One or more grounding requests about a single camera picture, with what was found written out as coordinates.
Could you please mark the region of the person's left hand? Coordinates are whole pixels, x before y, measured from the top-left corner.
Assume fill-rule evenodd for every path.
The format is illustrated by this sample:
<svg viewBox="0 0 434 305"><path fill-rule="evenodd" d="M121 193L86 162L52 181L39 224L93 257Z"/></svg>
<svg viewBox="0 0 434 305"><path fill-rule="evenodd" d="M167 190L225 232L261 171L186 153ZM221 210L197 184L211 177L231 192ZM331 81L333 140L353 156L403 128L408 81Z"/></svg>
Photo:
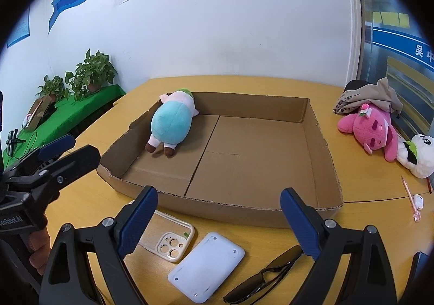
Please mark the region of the person's left hand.
<svg viewBox="0 0 434 305"><path fill-rule="evenodd" d="M50 236L47 228L31 233L28 237L28 244L32 250L29 262L40 275L43 275L51 251Z"/></svg>

